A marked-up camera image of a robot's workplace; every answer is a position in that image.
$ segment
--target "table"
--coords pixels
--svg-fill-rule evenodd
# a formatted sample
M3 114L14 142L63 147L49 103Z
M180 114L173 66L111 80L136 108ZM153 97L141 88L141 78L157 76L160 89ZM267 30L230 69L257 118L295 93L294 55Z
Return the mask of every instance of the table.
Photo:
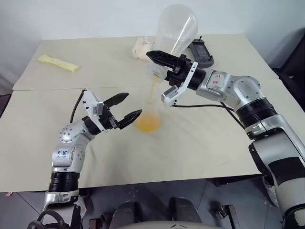
M278 79L244 34L203 35L202 39L214 57L214 69L250 75L259 81ZM134 59L131 54L135 41L135 37L42 41L13 90L147 85L145 62ZM71 73L40 63L37 58L43 54L79 64L81 68ZM189 50L186 54L193 58Z
M160 91L169 86L160 85ZM304 112L280 80L263 91L305 142ZM142 107L141 87L88 88L100 99L129 92L112 108L117 119ZM51 154L60 129L69 122L80 89L14 91L0 119L0 192L46 190ZM211 104L188 90L180 104ZM79 187L257 174L243 129L222 108L164 108L161 129L143 133L131 125L109 130L89 143ZM74 120L84 117L82 105Z

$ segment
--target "plastic container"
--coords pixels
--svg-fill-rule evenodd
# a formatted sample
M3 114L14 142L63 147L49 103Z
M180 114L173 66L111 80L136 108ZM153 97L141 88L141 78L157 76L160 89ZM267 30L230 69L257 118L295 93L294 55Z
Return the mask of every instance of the plastic container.
M135 126L144 132L156 131L162 124L162 118L158 109L161 94L157 86L157 83L154 83L152 87L142 88L143 108L142 113L135 120Z
M180 56L198 33L198 20L194 12L184 5L172 5L161 13L154 50ZM167 68L151 63L149 70L160 79L166 77Z

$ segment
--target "wire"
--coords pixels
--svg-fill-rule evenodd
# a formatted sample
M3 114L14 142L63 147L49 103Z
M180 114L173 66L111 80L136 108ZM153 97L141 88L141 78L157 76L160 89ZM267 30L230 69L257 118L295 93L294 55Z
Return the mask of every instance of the wire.
M220 108L225 108L224 106L221 106L221 105L215 105L215 104L203 104L203 105L188 105L188 106L185 106L185 105L172 105L173 107L180 107L180 108L192 108L192 107L207 107L207 106L214 106L214 107L220 107Z
M32 229L33 227L35 229L47 229L41 222L36 221L36 220L29 223L27 229Z
M232 118L242 127L242 129L245 129L244 125L235 117L235 115L231 112L230 108L227 107L223 102L220 102L222 106L227 110L227 112L232 116Z
M85 91L86 91L86 89L83 89L83 90L81 91L81 94L80 94L80 96L78 97L78 99L77 99L77 101L76 101L76 104L74 105L74 108L73 108L73 111L72 111L72 114L71 114L71 118L70 118L70 123L73 123L73 118L74 118L74 114L75 114L76 108L77 108L78 104L80 103L81 98L82 98L82 96L84 95L84 92L85 92Z
M215 104L203 104L203 105L172 105L173 107L181 107L181 108L192 108L192 107L208 107L208 106L212 106L212 107L220 107L220 108L224 108L227 110L227 112L230 114L230 116L232 116L232 118L242 127L242 129L244 129L244 125L235 117L235 115L231 112L234 111L232 108L227 107L223 102L220 102L221 105L215 105Z
M52 216L58 224L59 229L66 229L66 224L63 218L56 211L53 210L45 210L43 211L37 218L37 221L41 221L45 215Z

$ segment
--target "black remote controller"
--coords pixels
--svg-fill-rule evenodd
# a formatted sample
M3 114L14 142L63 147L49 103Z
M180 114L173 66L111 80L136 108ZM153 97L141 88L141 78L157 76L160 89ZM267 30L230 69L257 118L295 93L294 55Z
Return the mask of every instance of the black remote controller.
M201 36L199 39L194 39L189 45L189 48L191 49L195 61L198 62L198 68L208 68L214 64L213 56L210 55L204 45L204 41L201 40Z

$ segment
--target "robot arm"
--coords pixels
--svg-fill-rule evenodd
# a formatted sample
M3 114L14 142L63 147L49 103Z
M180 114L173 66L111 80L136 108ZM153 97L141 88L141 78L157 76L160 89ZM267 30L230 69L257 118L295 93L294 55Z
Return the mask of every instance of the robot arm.
M165 78L172 87L162 94L167 106L175 104L189 88L234 109L248 137L254 140L249 150L257 168L274 180L284 226L305 227L305 147L266 99L259 82L250 76L196 68L196 62L191 63L185 55L178 58L151 51L147 56L172 69Z
M121 103L128 93L120 93L102 102L90 91L85 91L82 103L88 116L66 125L59 134L59 140L52 154L52 174L49 190L45 193L43 211L57 212L71 228L80 228L80 207L78 200L78 179L85 160L87 144L97 134L107 129L123 129L131 124L142 110L131 112L117 121L109 108ZM57 223L46 215L44 224Z

